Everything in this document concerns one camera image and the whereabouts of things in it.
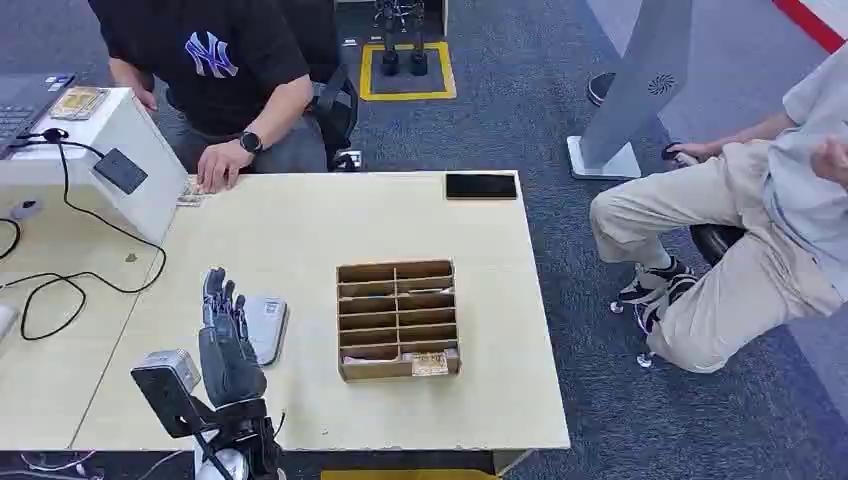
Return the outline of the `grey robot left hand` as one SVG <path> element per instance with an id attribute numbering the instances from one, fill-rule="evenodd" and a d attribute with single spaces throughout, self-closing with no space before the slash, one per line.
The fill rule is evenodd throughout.
<path id="1" fill-rule="evenodd" d="M 202 286 L 202 327 L 198 332 L 201 373 L 207 397 L 216 408 L 259 399 L 266 377 L 249 339 L 246 298 L 222 267 L 212 268 Z"/>

